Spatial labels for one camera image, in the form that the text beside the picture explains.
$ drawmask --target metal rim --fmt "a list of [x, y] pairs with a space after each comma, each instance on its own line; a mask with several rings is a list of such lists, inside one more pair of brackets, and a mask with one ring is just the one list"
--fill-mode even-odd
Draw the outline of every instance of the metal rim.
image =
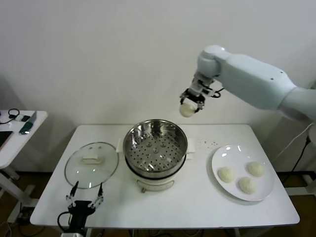
[[[143, 168], [140, 168], [136, 165], [133, 165], [133, 162], [131, 160], [132, 156], [130, 155], [130, 149], [128, 148], [128, 146], [126, 144], [129, 143], [128, 139], [130, 139], [130, 134], [133, 131], [135, 131], [140, 126], [144, 126], [144, 125], [146, 125], [148, 123], [152, 123], [152, 122], [160, 122], [162, 124], [171, 125], [172, 127], [176, 128], [177, 132], [181, 133], [181, 139], [182, 139], [181, 142], [183, 142], [183, 144], [185, 146], [185, 150], [177, 161], [177, 165], [179, 165], [179, 167], [177, 167], [177, 165], [173, 165], [173, 166], [170, 166], [168, 168], [166, 167], [166, 169], [164, 169], [162, 171], [154, 171], [154, 172], [149, 171], [148, 176], [145, 176], [145, 175], [140, 174], [140, 173], [146, 173], [146, 171], [144, 171]], [[169, 177], [169, 176], [175, 174], [183, 166], [183, 164], [185, 162], [187, 146], [188, 146], [188, 140], [187, 140], [187, 137], [186, 137], [184, 131], [175, 123], [167, 121], [167, 120], [163, 120], [163, 119], [150, 119], [150, 120], [145, 120], [143, 122], [137, 123], [127, 132], [127, 134], [124, 138], [124, 141], [123, 141], [123, 151], [124, 151], [125, 161], [128, 164], [129, 169], [131, 169], [136, 175], [143, 177], [145, 179], [163, 179], [163, 178], [166, 178], [166, 177]]]
[[[107, 143], [107, 142], [91, 142], [91, 143], [88, 143], [88, 144], [86, 144], [86, 145], [80, 147], [78, 150], [76, 150], [75, 152], [73, 152], [73, 153], [71, 154], [71, 156], [69, 156], [69, 158], [68, 158], [68, 160], [67, 160], [67, 163], [66, 163], [66, 165], [65, 165], [65, 168], [64, 168], [64, 176], [65, 176], [65, 179], [66, 179], [67, 183], [70, 184], [71, 186], [73, 186], [73, 184], [71, 184], [71, 183], [69, 182], [69, 180], [67, 179], [67, 176], [66, 176], [66, 167], [67, 167], [67, 165], [68, 165], [68, 162], [69, 162], [70, 158], [71, 158], [75, 153], [77, 153], [80, 149], [82, 149], [82, 148], [84, 148], [84, 147], [86, 147], [86, 146], [90, 146], [90, 145], [95, 144], [95, 143], [107, 144], [107, 145], [113, 147], [114, 150], [116, 150], [116, 147], [115, 147], [115, 146], [113, 146], [112, 144]], [[115, 173], [115, 171], [117, 170], [117, 168], [118, 168], [118, 166], [119, 166], [119, 155], [118, 155], [118, 153], [117, 153], [117, 157], [118, 157], [118, 162], [117, 162], [117, 165], [116, 165], [116, 167], [115, 167], [113, 173], [112, 173], [106, 180], [104, 180], [103, 182], [101, 182], [101, 184], [104, 184], [106, 181], [108, 181], [108, 180], [113, 176], [113, 174]], [[84, 189], [92, 189], [92, 188], [95, 188], [95, 187], [97, 187], [97, 186], [99, 186], [99, 185], [100, 185], [100, 184], [96, 184], [96, 185], [92, 186], [91, 188], [81, 188], [81, 187], [77, 187], [77, 188], [78, 188], [78, 189], [83, 189], [83, 190], [84, 190]]]

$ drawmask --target white table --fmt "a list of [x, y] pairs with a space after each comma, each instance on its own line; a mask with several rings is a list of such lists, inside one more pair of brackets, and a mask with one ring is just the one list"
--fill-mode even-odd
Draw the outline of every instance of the white table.
[[[34, 112], [35, 111], [20, 111], [20, 114], [32, 116]], [[12, 163], [14, 158], [19, 154], [19, 152], [22, 150], [22, 148], [33, 136], [36, 130], [41, 126], [41, 124], [45, 121], [46, 118], [47, 112], [37, 111], [37, 119], [35, 120], [30, 133], [24, 135], [19, 134], [20, 129], [25, 124], [24, 122], [13, 120], [12, 122], [7, 124], [0, 124], [0, 131], [13, 131], [13, 134], [9, 137], [9, 140], [6, 141], [6, 143], [0, 149], [0, 169], [3, 169], [12, 179], [19, 179], [19, 175], [11, 167], [9, 167], [9, 165]], [[0, 119], [1, 122], [9, 120], [8, 110], [1, 110]], [[19, 214], [20, 202], [22, 203], [22, 207], [36, 206], [38, 199], [32, 199], [29, 197], [34, 189], [34, 185], [29, 185], [25, 191], [22, 191], [0, 173], [0, 186], [3, 188], [2, 192], [7, 191], [19, 200], [8, 218], [8, 222], [15, 222], [16, 217]]]
[[[131, 125], [82, 125], [71, 138], [31, 216], [31, 223], [57, 226], [57, 216], [67, 211], [65, 196], [71, 186], [64, 168], [71, 154], [91, 142], [117, 145]], [[246, 202], [228, 195], [210, 174], [207, 164], [216, 148], [238, 144], [270, 162], [248, 125], [181, 125], [195, 141], [194, 157], [178, 172], [175, 185], [162, 192], [141, 193], [120, 158], [114, 175], [103, 184], [104, 202], [89, 216], [87, 228], [238, 228], [297, 224], [300, 220], [274, 172], [272, 193], [261, 202]], [[93, 200], [98, 188], [77, 190], [75, 199]], [[61, 218], [67, 226], [68, 216]]]

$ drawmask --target table leg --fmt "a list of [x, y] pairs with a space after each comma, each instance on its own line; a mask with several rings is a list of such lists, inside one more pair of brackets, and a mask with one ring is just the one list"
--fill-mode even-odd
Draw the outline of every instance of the table leg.
[[14, 223], [16, 221], [20, 213], [20, 209], [23, 209], [23, 207], [35, 207], [38, 202], [38, 199], [30, 198], [30, 194], [35, 188], [34, 185], [29, 185], [25, 191], [22, 191], [0, 173], [0, 186], [6, 192], [18, 199], [18, 203], [8, 217], [9, 223]]
[[91, 232], [92, 232], [92, 229], [88, 229], [85, 237], [91, 237]]
[[289, 196], [314, 195], [316, 197], [316, 180], [312, 180], [309, 175], [303, 175], [306, 187], [285, 188]]
[[234, 228], [234, 232], [235, 232], [235, 237], [240, 237], [240, 233], [239, 233], [238, 228]]
[[7, 168], [4, 168], [3, 171], [5, 173], [7, 173], [11, 179], [14, 179], [14, 180], [19, 180], [20, 179], [20, 175], [18, 175], [15, 170], [13, 168], [11, 168], [10, 166], [8, 166]]

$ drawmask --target cable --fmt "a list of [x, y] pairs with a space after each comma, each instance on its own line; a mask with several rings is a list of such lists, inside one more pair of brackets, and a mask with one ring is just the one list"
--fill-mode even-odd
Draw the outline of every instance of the cable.
[[281, 156], [281, 154], [289, 147], [291, 146], [291, 144], [296, 140], [296, 138], [300, 137], [304, 132], [307, 131], [307, 129], [310, 128], [310, 126], [312, 126], [314, 123], [312, 122], [311, 124], [309, 124], [300, 134], [298, 134], [296, 137], [293, 138], [293, 140], [276, 156], [273, 158], [273, 160], [275, 160], [276, 158], [278, 158], [279, 156]]
[[201, 231], [201, 230], [197, 230], [197, 232], [196, 232], [195, 234], [193, 234], [193, 235], [189, 235], [189, 234], [185, 233], [183, 230], [182, 230], [182, 233], [183, 233], [185, 236], [187, 236], [187, 237], [194, 237], [194, 236], [196, 236], [200, 231]]
[[225, 88], [222, 88], [222, 89], [220, 89], [220, 90], [215, 90], [214, 91], [214, 94], [211, 96], [212, 98], [215, 98], [215, 99], [217, 99], [217, 98], [219, 98], [219, 97], [221, 97], [221, 91], [222, 90], [224, 90]]
[[[309, 136], [307, 136], [305, 145], [304, 145], [304, 147], [303, 147], [303, 149], [302, 149], [302, 152], [301, 152], [301, 155], [300, 155], [300, 157], [298, 158], [297, 162], [295, 163], [294, 167], [292, 168], [291, 173], [295, 170], [297, 164], [300, 162], [301, 158], [303, 157], [305, 148], [307, 147], [308, 144], [310, 144], [310, 142], [311, 142], [311, 140], [310, 140]], [[291, 176], [291, 174], [289, 174], [289, 175], [282, 181], [283, 185], [285, 184], [285, 182], [287, 181], [287, 179], [288, 179], [290, 176]]]
[[96, 237], [102, 237], [104, 235], [105, 230], [103, 230], [101, 233], [97, 234]]
[[60, 218], [62, 215], [65, 215], [65, 214], [68, 214], [68, 213], [69, 213], [68, 211], [64, 211], [64, 212], [60, 213], [59, 216], [57, 217], [57, 224], [58, 224], [59, 228], [61, 228], [61, 230], [62, 230], [63, 232], [65, 232], [65, 229], [64, 229], [64, 227], [62, 227], [62, 226], [60, 225], [59, 218]]
[[42, 232], [45, 230], [45, 227], [43, 227], [43, 228], [42, 228], [40, 231], [38, 231], [37, 233], [32, 234], [32, 235], [29, 235], [29, 236], [27, 236], [27, 235], [25, 235], [25, 234], [22, 233], [20, 225], [18, 225], [18, 230], [19, 230], [20, 235], [23, 236], [23, 237], [33, 237], [33, 236], [37, 236], [37, 235], [39, 235], [40, 233], [42, 233]]
[[4, 233], [4, 235], [3, 235], [3, 237], [6, 237], [6, 235], [8, 234], [8, 233], [10, 233], [10, 235], [9, 235], [9, 237], [11, 237], [12, 236], [12, 225], [14, 224], [14, 223], [12, 223], [11, 225], [9, 225], [9, 223], [7, 222], [7, 221], [3, 221], [1, 224], [0, 224], [0, 226], [2, 226], [3, 224], [7, 224], [8, 225], [8, 230]]
[[[18, 114], [17, 114], [17, 115], [14, 115], [14, 114], [11, 113], [11, 111], [17, 111]], [[9, 118], [10, 118], [10, 117], [12, 117], [12, 118], [9, 119], [7, 122], [0, 122], [0, 124], [6, 124], [6, 123], [11, 122], [12, 120], [15, 120], [15, 118], [16, 118], [18, 115], [20, 115], [20, 111], [19, 111], [18, 109], [13, 108], [13, 109], [10, 109], [10, 110], [8, 111], [8, 114], [9, 114]]]
[[159, 235], [161, 232], [162, 232], [162, 230], [159, 230], [156, 234], [151, 235], [151, 234], [150, 234], [150, 230], [148, 230], [148, 235], [149, 235], [150, 237], [156, 237], [156, 236]]

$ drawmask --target white wall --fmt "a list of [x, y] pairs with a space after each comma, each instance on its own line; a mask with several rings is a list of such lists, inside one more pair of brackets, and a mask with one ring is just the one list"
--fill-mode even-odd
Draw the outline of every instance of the white wall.
[[248, 123], [265, 140], [275, 113], [224, 92], [185, 119], [179, 95], [209, 44], [275, 65], [307, 86], [316, 75], [315, 7], [310, 0], [1, 1], [1, 78], [27, 109], [50, 115], [15, 165], [52, 170], [83, 123]]

